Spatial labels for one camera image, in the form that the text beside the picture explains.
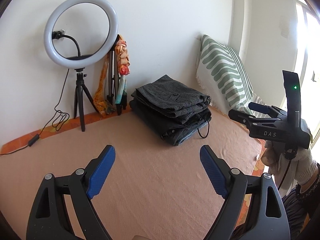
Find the right gloved hand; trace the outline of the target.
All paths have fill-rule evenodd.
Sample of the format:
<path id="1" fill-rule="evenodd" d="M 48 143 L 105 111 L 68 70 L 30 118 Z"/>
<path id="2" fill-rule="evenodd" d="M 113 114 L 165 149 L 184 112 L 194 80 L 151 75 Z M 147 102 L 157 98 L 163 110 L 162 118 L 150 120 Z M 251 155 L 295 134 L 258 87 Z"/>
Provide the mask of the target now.
<path id="1" fill-rule="evenodd" d="M 289 194 L 295 185 L 305 192 L 317 179 L 319 168 L 313 159 L 311 150 L 299 148 L 296 157 L 287 160 L 282 153 L 277 154 L 275 143 L 265 142 L 265 152 L 261 161 L 268 167 L 268 173 L 274 176 L 281 197 Z"/>

